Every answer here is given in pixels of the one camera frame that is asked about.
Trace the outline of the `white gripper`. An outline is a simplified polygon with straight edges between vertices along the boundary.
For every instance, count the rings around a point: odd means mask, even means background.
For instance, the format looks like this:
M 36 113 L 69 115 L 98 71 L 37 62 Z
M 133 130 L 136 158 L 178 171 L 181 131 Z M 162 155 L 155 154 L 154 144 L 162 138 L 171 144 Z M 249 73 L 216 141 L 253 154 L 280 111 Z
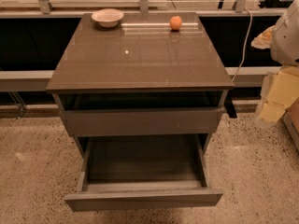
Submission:
M 261 101 L 255 111 L 255 125 L 261 129 L 274 126 L 298 98 L 298 67 L 282 67 L 276 74 L 269 73 L 263 80 Z

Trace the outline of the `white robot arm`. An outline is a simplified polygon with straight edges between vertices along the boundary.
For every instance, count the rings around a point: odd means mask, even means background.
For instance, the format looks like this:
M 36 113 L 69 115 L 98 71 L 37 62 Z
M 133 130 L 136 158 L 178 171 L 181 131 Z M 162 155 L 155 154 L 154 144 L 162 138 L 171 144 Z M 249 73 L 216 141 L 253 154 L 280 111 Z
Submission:
M 299 98 L 299 0 L 294 0 L 274 26 L 252 42 L 254 48 L 270 48 L 271 58 L 281 64 L 275 74 L 263 79 L 255 125 L 274 126 Z

